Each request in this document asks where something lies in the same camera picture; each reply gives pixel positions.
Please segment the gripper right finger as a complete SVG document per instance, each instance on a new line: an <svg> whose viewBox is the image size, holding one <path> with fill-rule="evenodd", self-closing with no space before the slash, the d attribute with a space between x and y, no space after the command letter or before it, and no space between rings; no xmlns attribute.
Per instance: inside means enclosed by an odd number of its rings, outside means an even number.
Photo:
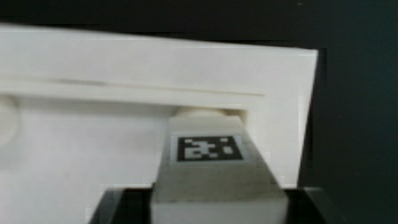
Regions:
<svg viewBox="0 0 398 224"><path fill-rule="evenodd" d="M319 187L287 189L289 213L285 224L346 224L333 199Z"/></svg>

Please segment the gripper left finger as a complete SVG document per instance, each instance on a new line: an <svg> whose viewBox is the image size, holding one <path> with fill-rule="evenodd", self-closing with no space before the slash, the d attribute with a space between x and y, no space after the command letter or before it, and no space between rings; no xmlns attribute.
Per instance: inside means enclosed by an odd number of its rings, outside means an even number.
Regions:
<svg viewBox="0 0 398 224"><path fill-rule="evenodd" d="M152 224L152 193L152 188L109 189L88 224Z"/></svg>

